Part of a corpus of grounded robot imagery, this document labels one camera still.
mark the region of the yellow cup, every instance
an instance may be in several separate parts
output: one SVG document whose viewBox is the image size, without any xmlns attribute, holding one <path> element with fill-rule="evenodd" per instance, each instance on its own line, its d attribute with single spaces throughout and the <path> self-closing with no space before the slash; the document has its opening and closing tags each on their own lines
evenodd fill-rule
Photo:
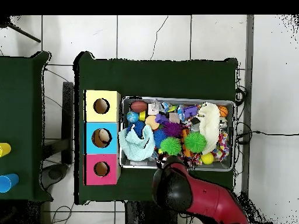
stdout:
<svg viewBox="0 0 299 224">
<path fill-rule="evenodd" d="M 10 153 L 12 150 L 11 146 L 6 142 L 0 142 L 0 157 L 3 157 Z"/>
</svg>

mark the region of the orange basketball toy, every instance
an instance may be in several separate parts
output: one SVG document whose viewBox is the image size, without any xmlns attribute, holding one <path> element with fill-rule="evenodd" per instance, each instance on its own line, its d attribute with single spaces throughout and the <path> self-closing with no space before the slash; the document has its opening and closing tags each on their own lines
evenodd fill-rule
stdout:
<svg viewBox="0 0 299 224">
<path fill-rule="evenodd" d="M 218 106 L 220 111 L 220 117 L 226 117 L 228 114 L 228 110 L 225 106 Z"/>
</svg>

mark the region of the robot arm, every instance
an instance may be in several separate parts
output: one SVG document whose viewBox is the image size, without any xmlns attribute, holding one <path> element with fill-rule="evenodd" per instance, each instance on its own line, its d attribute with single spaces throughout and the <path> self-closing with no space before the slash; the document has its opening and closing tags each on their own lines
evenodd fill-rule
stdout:
<svg viewBox="0 0 299 224">
<path fill-rule="evenodd" d="M 156 171 L 152 189 L 159 206 L 193 214 L 204 224 L 249 224 L 233 194 L 219 185 L 193 178 L 175 156 Z"/>
</svg>

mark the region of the plastic cup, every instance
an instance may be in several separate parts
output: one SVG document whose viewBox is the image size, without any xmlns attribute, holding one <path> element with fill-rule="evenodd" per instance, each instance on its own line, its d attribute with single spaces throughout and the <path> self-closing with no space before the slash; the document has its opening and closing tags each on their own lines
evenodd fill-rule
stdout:
<svg viewBox="0 0 299 224">
<path fill-rule="evenodd" d="M 11 146 L 6 142 L 0 142 L 0 157 L 3 157 L 12 150 Z"/>
<path fill-rule="evenodd" d="M 19 182 L 19 176 L 15 173 L 0 176 L 0 193 L 7 193 Z"/>
</svg>

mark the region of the purple toy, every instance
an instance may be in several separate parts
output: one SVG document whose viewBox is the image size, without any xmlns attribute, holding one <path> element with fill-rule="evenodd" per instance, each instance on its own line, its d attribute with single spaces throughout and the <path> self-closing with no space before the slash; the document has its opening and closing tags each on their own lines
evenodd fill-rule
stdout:
<svg viewBox="0 0 299 224">
<path fill-rule="evenodd" d="M 195 116 L 197 114 L 197 106 L 185 107 L 183 113 L 185 118 Z"/>
<path fill-rule="evenodd" d="M 164 122 L 169 122 L 169 119 L 166 118 L 164 115 L 161 115 L 161 114 L 158 113 L 156 115 L 155 122 L 159 123 L 159 124 L 163 124 Z"/>
<path fill-rule="evenodd" d="M 180 132 L 182 131 L 182 126 L 177 123 L 165 122 L 163 124 L 163 131 L 168 137 L 180 137 Z"/>
</svg>

